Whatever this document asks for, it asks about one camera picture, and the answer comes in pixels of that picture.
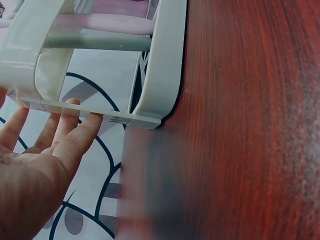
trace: palm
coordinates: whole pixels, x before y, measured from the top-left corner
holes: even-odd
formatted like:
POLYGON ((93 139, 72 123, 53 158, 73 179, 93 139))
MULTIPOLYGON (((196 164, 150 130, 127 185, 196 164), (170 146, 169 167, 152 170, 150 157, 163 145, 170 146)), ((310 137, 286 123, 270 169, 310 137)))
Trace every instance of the palm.
POLYGON ((17 109, 0 131, 0 239, 32 238, 55 213, 102 122, 91 114, 77 127, 77 117, 53 113, 34 146, 14 153, 27 115, 17 109))

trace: wooden table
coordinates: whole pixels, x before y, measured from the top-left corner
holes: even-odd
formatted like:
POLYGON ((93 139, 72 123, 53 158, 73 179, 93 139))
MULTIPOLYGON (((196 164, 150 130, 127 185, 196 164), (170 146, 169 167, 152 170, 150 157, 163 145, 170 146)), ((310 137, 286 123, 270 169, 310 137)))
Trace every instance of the wooden table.
POLYGON ((183 74, 127 128, 116 239, 320 239, 320 1, 189 0, 183 74))

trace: finger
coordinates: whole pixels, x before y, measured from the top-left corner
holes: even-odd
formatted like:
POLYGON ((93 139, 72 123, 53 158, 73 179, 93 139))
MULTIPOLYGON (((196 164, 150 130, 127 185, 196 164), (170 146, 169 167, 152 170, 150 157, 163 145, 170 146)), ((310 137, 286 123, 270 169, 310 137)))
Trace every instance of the finger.
MULTIPOLYGON (((71 98, 66 101, 68 104, 77 104, 80 102, 78 99, 71 98)), ((52 141, 52 147, 57 146, 61 140, 63 140, 68 133, 70 133, 74 128, 78 126, 79 117, 78 116, 70 116, 66 114, 61 114, 60 121, 58 123, 55 135, 52 141)))
POLYGON ((97 136, 101 123, 101 116, 90 114, 53 150, 52 155, 57 157, 63 165, 70 181, 76 174, 82 156, 88 151, 97 136))
POLYGON ((3 128, 0 130, 0 143, 3 146, 10 150, 15 148, 20 132, 26 122, 28 112, 28 108, 19 107, 3 125, 3 128))
POLYGON ((24 151, 24 154, 39 154, 44 149, 49 148, 52 145, 53 139, 55 137, 57 127, 59 124, 59 119, 60 114, 51 113, 38 139, 35 141, 34 146, 24 151))
POLYGON ((4 105, 6 100, 7 90, 0 87, 0 108, 4 105))

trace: white plastic bar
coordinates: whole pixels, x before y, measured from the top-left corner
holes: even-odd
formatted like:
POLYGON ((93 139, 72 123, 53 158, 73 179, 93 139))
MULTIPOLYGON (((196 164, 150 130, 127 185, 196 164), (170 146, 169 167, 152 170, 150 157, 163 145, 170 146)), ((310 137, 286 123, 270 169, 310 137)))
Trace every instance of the white plastic bar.
POLYGON ((173 109, 181 82, 186 16, 187 0, 159 1, 148 67, 134 115, 162 119, 173 109))

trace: patterned fabric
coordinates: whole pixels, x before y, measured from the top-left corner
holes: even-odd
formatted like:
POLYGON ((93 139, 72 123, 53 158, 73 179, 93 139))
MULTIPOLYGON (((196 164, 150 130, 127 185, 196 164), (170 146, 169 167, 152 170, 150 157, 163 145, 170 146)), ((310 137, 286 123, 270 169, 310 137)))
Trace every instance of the patterned fabric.
MULTIPOLYGON (((152 19, 159 0, 94 0, 91 12, 126 14, 152 19)), ((0 41, 7 28, 0 29, 0 41)), ((126 112, 139 53, 77 49, 72 56, 61 92, 61 102, 78 98, 84 106, 126 112)), ((139 100, 148 53, 138 71, 134 96, 139 100)), ((0 109, 4 122, 16 108, 7 99, 0 109)), ((15 152, 33 146, 49 114, 31 110, 15 152)), ((35 240, 111 240, 115 238, 119 175, 125 126, 104 122, 89 151, 83 156, 59 210, 35 240)))

